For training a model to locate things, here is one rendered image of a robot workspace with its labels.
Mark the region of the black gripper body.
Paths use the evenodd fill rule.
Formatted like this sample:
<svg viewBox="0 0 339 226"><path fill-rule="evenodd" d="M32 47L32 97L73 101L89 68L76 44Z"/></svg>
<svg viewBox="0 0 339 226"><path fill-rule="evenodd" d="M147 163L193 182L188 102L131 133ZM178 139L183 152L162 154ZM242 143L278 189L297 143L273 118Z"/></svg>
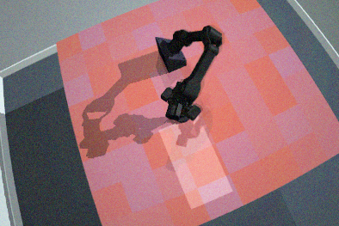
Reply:
<svg viewBox="0 0 339 226"><path fill-rule="evenodd" d="M171 89L170 87L166 88L161 94L161 99L164 100L165 102L172 101L172 94L171 94L172 90L173 89ZM190 105L189 107L182 107L182 110L187 113L186 116L192 121L195 121L195 119L201 113L201 109L197 107L196 105Z"/></svg>

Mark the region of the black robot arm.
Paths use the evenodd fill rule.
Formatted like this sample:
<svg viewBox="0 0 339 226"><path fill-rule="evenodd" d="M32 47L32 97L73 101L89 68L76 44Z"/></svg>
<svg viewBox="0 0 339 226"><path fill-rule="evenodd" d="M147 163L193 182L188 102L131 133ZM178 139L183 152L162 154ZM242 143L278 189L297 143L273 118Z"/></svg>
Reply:
<svg viewBox="0 0 339 226"><path fill-rule="evenodd" d="M201 89L200 83L210 63L219 54L219 47L222 45L222 33L210 25L203 27L202 31L196 32L181 29L173 33L173 39L170 43L166 43L170 52L180 53L184 46L191 46L196 41L202 41L204 51L191 75L185 78L183 82L177 82L173 88L171 92L172 101L169 102L165 114L168 119L179 120L182 107L189 107L198 97Z"/></svg>

